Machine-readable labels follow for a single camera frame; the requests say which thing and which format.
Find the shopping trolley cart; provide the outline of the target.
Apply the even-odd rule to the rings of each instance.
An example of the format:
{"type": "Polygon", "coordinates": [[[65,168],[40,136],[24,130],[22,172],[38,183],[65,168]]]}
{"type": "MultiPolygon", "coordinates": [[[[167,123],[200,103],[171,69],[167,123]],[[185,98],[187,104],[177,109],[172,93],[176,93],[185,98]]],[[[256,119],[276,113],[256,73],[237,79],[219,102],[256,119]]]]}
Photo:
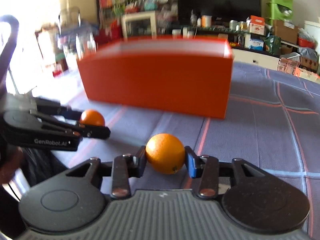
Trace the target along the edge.
{"type": "Polygon", "coordinates": [[[99,34],[99,26],[82,19],[78,7],[61,10],[58,20],[57,42],[65,55],[76,54],[82,60],[96,52],[94,36],[99,34]]]}

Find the blue plaid tablecloth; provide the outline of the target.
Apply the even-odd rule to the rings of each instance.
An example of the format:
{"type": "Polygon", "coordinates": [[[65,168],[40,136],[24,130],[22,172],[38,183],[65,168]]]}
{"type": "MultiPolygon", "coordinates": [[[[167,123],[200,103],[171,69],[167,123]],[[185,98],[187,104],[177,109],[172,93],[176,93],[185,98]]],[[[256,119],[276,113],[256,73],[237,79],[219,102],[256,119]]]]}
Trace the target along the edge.
{"type": "Polygon", "coordinates": [[[84,139],[76,152],[57,152],[66,166],[89,157],[111,161],[169,133],[197,154],[224,162],[239,157],[299,188],[310,201],[304,230],[319,239],[319,84],[235,63],[223,120],[89,101],[78,73],[57,79],[52,97],[99,111],[111,130],[105,141],[84,139]]]}

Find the orange cardboard box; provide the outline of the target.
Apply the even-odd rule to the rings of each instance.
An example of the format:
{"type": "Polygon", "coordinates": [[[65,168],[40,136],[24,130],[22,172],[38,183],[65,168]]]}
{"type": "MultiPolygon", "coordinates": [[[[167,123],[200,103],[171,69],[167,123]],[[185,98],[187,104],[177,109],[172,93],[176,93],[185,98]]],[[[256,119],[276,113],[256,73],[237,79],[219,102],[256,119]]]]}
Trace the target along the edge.
{"type": "Polygon", "coordinates": [[[133,38],[78,61],[94,101],[224,119],[233,53],[218,38],[133,38]]]}

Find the white tv cabinet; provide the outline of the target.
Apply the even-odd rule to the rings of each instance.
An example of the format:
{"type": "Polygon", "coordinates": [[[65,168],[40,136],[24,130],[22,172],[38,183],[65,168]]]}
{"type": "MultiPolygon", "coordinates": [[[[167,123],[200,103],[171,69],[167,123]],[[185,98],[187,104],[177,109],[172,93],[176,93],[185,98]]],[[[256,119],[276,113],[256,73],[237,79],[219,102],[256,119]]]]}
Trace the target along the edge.
{"type": "Polygon", "coordinates": [[[233,48],[232,51],[234,55],[234,61],[236,62],[253,64],[255,66],[270,70],[277,70],[279,61],[277,57],[235,48],[233,48]]]}

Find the large orange fruit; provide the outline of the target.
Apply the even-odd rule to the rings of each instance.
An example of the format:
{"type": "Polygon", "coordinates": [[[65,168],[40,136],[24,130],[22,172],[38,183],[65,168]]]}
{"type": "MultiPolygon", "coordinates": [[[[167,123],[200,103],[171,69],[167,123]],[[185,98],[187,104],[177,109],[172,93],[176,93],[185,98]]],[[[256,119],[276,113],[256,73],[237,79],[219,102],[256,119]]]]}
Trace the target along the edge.
{"type": "Polygon", "coordinates": [[[146,144],[146,157],[154,170],[162,174],[177,173],[185,162],[181,141],[168,133],[154,135],[146,144]]]}

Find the small orange tangerine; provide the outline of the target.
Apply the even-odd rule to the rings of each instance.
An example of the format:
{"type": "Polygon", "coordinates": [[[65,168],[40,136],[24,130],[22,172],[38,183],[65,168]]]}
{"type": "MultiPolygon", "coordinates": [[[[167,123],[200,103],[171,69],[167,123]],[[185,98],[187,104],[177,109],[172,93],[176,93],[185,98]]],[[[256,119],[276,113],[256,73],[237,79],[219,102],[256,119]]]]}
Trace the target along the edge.
{"type": "Polygon", "coordinates": [[[105,119],[102,114],[93,109],[83,111],[79,122],[84,125],[105,126],[105,119]]]}

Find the green plastic shelf rack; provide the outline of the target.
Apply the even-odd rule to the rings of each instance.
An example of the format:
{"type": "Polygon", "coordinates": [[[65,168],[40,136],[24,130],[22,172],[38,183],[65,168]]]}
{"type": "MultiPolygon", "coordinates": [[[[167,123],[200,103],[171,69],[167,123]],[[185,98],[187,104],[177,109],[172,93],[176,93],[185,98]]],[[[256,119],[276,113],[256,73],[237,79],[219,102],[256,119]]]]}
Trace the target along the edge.
{"type": "Polygon", "coordinates": [[[273,25],[275,20],[293,21],[293,0],[267,0],[266,23],[273,25]]]}

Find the white glass door cabinet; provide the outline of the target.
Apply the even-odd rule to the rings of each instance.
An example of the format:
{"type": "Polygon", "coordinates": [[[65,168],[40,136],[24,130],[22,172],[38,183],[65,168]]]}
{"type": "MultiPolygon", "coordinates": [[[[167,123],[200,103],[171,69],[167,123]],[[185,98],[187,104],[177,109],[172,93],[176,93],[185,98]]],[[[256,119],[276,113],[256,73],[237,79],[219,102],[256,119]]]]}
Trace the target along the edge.
{"type": "Polygon", "coordinates": [[[148,36],[155,38],[157,28],[158,11],[143,11],[125,14],[121,17],[123,37],[148,36]]]}

